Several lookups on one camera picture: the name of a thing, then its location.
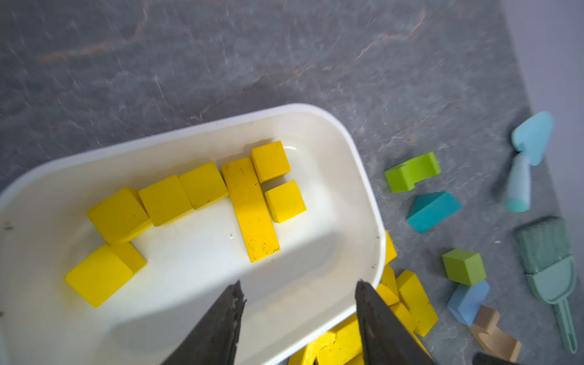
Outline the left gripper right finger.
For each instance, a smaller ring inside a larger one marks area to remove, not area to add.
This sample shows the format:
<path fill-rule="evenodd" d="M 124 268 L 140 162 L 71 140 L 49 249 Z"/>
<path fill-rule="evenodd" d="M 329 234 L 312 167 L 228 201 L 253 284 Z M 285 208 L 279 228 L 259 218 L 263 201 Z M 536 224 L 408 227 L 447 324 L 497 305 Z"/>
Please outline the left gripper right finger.
<path fill-rule="evenodd" d="M 372 285 L 359 281 L 354 294 L 365 364 L 433 364 Z"/>

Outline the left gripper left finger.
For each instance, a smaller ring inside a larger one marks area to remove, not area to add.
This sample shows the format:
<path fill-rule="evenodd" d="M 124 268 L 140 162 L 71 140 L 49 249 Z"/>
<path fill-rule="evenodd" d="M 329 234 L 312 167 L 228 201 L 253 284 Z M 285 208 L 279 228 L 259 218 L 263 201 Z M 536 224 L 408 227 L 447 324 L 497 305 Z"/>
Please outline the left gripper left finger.
<path fill-rule="evenodd" d="M 237 281 L 211 305 L 164 364 L 233 364 L 246 300 Z"/>

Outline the yellow cube block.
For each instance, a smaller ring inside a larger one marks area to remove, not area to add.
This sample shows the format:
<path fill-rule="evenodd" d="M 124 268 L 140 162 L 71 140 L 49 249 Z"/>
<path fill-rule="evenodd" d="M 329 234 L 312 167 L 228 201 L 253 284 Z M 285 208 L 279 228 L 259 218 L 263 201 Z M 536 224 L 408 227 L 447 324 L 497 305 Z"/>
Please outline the yellow cube block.
<path fill-rule="evenodd" d="M 193 212 L 193 207 L 177 175 L 138 191 L 155 227 L 171 224 Z"/>
<path fill-rule="evenodd" d="M 260 183 L 267 183 L 291 171 L 281 141 L 252 149 L 251 158 Z"/>
<path fill-rule="evenodd" d="M 307 210 L 301 191 L 295 180 L 286 182 L 265 193 L 272 220 L 282 224 Z"/>
<path fill-rule="evenodd" d="M 130 242 L 105 244 L 74 267 L 65 281 L 98 308 L 148 264 Z"/>
<path fill-rule="evenodd" d="M 215 162 L 179 175 L 179 180 L 195 210 L 206 208 L 229 196 Z"/>
<path fill-rule="evenodd" d="M 89 209 L 87 216 L 107 243 L 128 243 L 153 227 L 138 190 L 126 187 Z"/>

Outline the long yellow block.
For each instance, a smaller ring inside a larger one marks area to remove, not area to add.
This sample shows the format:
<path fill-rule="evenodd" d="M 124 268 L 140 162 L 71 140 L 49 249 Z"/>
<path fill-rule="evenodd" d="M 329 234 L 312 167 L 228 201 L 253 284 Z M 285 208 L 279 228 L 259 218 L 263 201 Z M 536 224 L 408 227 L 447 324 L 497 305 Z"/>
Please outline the long yellow block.
<path fill-rule="evenodd" d="M 275 228 L 250 158 L 221 167 L 251 263 L 280 250 Z"/>

